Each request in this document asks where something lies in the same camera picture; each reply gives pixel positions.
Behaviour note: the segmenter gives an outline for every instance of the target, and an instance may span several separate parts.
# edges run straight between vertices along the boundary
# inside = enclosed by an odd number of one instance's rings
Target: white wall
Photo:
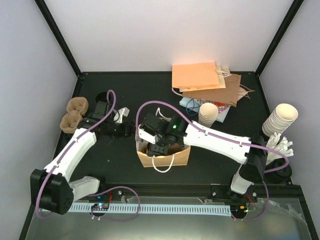
[[[82,71],[255,71],[293,0],[46,0]]]
[[[76,76],[33,0],[2,0],[0,23],[0,238],[16,240]]]
[[[293,182],[301,185],[320,234],[320,1],[304,1],[261,81],[271,110],[294,105],[298,119],[284,132],[293,141]]]

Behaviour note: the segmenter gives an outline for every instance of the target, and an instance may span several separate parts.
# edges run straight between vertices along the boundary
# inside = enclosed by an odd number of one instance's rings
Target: black tabletop
[[[95,110],[96,96],[109,89],[116,93],[116,107],[129,108],[128,117],[131,119],[135,119],[138,108],[150,100],[167,102],[185,113],[186,109],[179,106],[181,97],[171,91],[171,78],[171,72],[88,73],[84,75],[78,96],[88,100],[88,113]],[[236,107],[230,108],[224,123],[216,121],[211,128],[232,135],[251,137],[260,132],[269,110],[259,79],[253,73],[243,73],[241,84],[255,90],[249,94],[251,99],[242,98]],[[156,104],[146,106],[139,122],[146,113],[155,113],[157,107]],[[173,114],[171,109],[160,107],[165,116]],[[142,166],[134,137],[112,139],[102,136],[82,158],[71,181],[94,174],[105,177],[109,184],[119,185],[229,184],[238,168],[239,164],[226,156],[192,146],[186,166],[173,166],[169,172],[160,173],[152,167]]]

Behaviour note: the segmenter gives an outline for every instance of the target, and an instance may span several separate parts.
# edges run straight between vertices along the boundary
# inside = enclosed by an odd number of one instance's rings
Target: white plastic mount
[[[248,181],[240,176],[241,166],[239,167],[238,171],[235,175],[233,175],[232,182],[231,182],[231,190],[237,194],[245,194],[248,190],[248,188],[252,185],[251,181]]]
[[[123,117],[128,117],[130,110],[127,107],[123,107],[119,111],[115,111],[115,112],[116,113],[115,113],[113,120],[117,124],[122,124]]]
[[[73,191],[73,201],[82,199],[89,194],[95,194],[98,191],[100,181],[92,176],[85,176],[82,179],[69,183]]]

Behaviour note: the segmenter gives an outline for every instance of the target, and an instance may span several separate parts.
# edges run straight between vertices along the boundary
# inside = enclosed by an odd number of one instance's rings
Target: paper bag
[[[172,65],[172,87],[206,88],[218,87],[219,79],[214,62]]]
[[[225,88],[220,89],[208,89],[198,91],[184,91],[183,97],[193,99],[205,99],[208,101],[214,101],[222,104],[228,104],[231,106],[237,106],[238,92],[240,87],[241,75],[232,74],[225,77]]]
[[[143,165],[144,168],[153,167],[152,156],[146,154],[147,142],[136,142],[136,153]],[[156,156],[154,157],[154,165],[156,167],[165,167],[170,166],[173,155],[174,160],[172,166],[184,166],[188,164],[189,155],[190,155],[190,146],[185,145],[184,148],[179,144],[174,144],[168,148],[168,156]]]
[[[220,65],[215,65],[217,70],[222,70]],[[226,68],[228,70],[224,71],[226,73],[230,73],[229,68]],[[225,78],[223,76],[219,76],[222,73],[217,71],[218,74],[218,80],[219,80],[219,85],[218,86],[212,86],[212,87],[200,87],[200,88],[180,88],[179,91],[180,93],[182,92],[188,92],[188,91],[198,91],[198,90],[206,90],[206,89],[225,89],[226,88],[226,82],[225,82]]]

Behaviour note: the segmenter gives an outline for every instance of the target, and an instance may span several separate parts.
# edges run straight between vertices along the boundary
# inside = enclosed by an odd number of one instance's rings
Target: brown paper bag
[[[143,165],[144,168],[153,167],[152,156],[146,154],[147,142],[136,142],[136,153]],[[153,162],[156,167],[165,167],[170,166],[170,163],[173,159],[172,166],[185,166],[188,164],[189,155],[190,155],[190,146],[181,147],[179,144],[174,144],[168,148],[168,156],[157,156],[154,157]]]
[[[205,99],[235,107],[238,101],[241,75],[232,74],[231,76],[225,77],[224,81],[225,88],[184,91],[182,96],[192,99]]]

